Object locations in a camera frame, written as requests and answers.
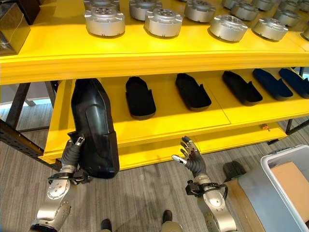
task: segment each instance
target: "robotic hand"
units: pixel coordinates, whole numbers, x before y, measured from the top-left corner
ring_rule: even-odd
[[[48,178],[50,186],[47,198],[40,207],[30,231],[57,232],[69,216],[76,185],[88,177],[85,173],[76,172],[83,142],[83,137],[79,137],[75,144],[72,140],[68,141],[62,154],[62,168],[59,173]]]
[[[185,150],[180,151],[186,159],[173,155],[172,158],[187,167],[195,178],[188,181],[185,188],[187,195],[197,197],[197,204],[205,217],[207,228],[210,232],[233,232],[237,231],[235,221],[229,213],[225,199],[227,186],[225,184],[212,183],[207,175],[207,168],[198,148],[187,136],[182,138],[181,145]],[[224,195],[219,192],[225,188]]]

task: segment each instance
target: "white plastic bin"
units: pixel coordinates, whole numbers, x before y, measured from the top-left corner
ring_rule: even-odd
[[[299,145],[261,158],[261,167],[239,178],[266,232],[309,232],[270,168],[293,161],[309,181],[309,146]]]

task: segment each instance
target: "yellow shelf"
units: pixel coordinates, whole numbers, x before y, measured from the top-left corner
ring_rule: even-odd
[[[217,7],[217,15],[228,13],[220,1],[209,2]],[[164,0],[163,6],[183,15],[185,3]],[[121,11],[126,16],[125,33],[117,38],[99,38],[85,28],[83,1],[46,0],[19,54],[0,58],[0,85],[253,66],[309,66],[309,42],[298,38],[294,29],[277,43],[256,36],[250,29],[239,43],[225,43],[207,32],[209,24],[185,18],[178,37],[161,39],[148,35],[143,22],[130,17],[128,0],[121,1]],[[259,17],[271,16],[274,11],[275,7]],[[301,14],[303,21],[308,20]]]
[[[253,126],[243,129],[220,131],[207,135],[191,137],[200,148],[203,154],[214,152],[232,147],[250,145],[269,141],[272,139],[281,139],[286,136],[284,131],[277,123],[269,124],[270,131],[262,130],[259,126]],[[129,169],[171,160],[171,155],[180,152],[180,138],[165,140],[155,143],[134,145],[118,149],[120,169]],[[46,162],[55,162],[55,159],[61,155],[44,155],[40,157]]]
[[[199,83],[199,76],[194,75]],[[177,91],[175,74],[143,76],[149,89],[152,90],[156,104],[155,116],[148,120],[138,121],[131,117],[126,102],[126,82],[128,77],[101,78],[112,106],[112,119],[117,133],[118,147],[160,141],[163,138],[178,138],[184,133],[206,130],[229,124],[224,112],[205,86],[212,100],[210,107],[202,112],[189,111]],[[54,112],[48,133],[45,152],[62,152],[68,140],[67,133],[75,130],[70,100],[75,80],[62,81],[58,87]]]
[[[264,69],[271,73],[276,79],[280,79],[280,69]],[[229,91],[226,84],[219,76],[223,71],[207,72],[208,78],[204,83],[208,86],[218,101],[224,114],[232,125],[254,124],[260,122],[274,122],[289,118],[306,116],[309,114],[309,100],[300,97],[288,84],[293,96],[287,101],[274,100],[265,89],[256,81],[251,69],[233,70],[247,82],[252,81],[253,85],[263,96],[263,100],[253,107],[242,105]]]
[[[278,68],[267,71],[279,78]],[[255,106],[244,106],[223,83],[222,72],[189,73],[199,84],[204,84],[212,100],[211,106],[203,112],[186,109],[175,86],[176,74],[142,76],[152,90],[157,106],[155,116],[144,121],[134,120],[129,114],[125,96],[128,77],[100,78],[111,101],[119,149],[136,149],[140,145],[147,147],[147,144],[151,147],[159,145],[160,141],[171,141],[184,135],[195,136],[217,131],[224,131],[224,134],[226,130],[309,115],[309,100],[301,98],[293,90],[294,96],[287,101],[272,99],[254,80],[252,69],[234,72],[246,81],[253,81],[264,99]],[[74,80],[61,81],[59,85],[44,152],[45,159],[61,157],[69,139],[67,133],[75,130],[70,109],[73,89]]]

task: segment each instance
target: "robot forearm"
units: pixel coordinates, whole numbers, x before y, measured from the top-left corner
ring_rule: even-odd
[[[84,142],[80,137],[77,142],[63,154],[63,166],[59,173],[51,176],[50,186],[44,204],[39,208],[37,218],[30,231],[57,232],[69,216],[71,201],[76,190],[73,175],[77,168],[79,150]]]

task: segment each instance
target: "machined aluminum component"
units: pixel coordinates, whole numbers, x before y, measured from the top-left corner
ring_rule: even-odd
[[[273,18],[277,19],[282,24],[287,25],[289,27],[295,26],[300,20],[300,17],[295,12],[281,9],[278,9],[276,11]]]
[[[304,12],[309,12],[309,0],[302,0],[299,3],[299,9]]]
[[[272,0],[253,0],[251,4],[262,11],[270,11],[271,8],[274,6]]]
[[[154,8],[162,8],[162,2],[159,0],[131,0],[129,7],[132,18],[145,21],[147,11],[152,11]]]
[[[147,11],[145,29],[149,33],[162,37],[172,37],[179,34],[183,18],[169,9],[156,8]]]
[[[241,2],[242,0],[222,0],[221,4],[223,7],[231,10],[236,3]]]
[[[218,15],[211,21],[209,30],[217,37],[227,41],[241,40],[248,27],[231,15]]]
[[[301,35],[309,41],[309,28],[307,28],[307,30],[305,30],[303,33],[301,33]]]
[[[84,6],[87,11],[91,11],[92,7],[112,7],[120,11],[119,0],[84,0]]]
[[[247,2],[237,3],[231,10],[232,15],[246,21],[254,20],[258,13],[259,10],[255,6]]]
[[[125,32],[125,16],[110,7],[93,7],[86,11],[86,28],[95,35],[115,36]]]
[[[188,1],[184,15],[196,22],[207,23],[213,19],[216,8],[204,0]]]
[[[281,40],[288,32],[287,27],[274,18],[261,18],[252,30],[258,35],[274,40]]]
[[[278,8],[282,10],[290,10],[294,12],[298,10],[298,4],[294,1],[287,0],[287,1],[282,1],[279,4]]]

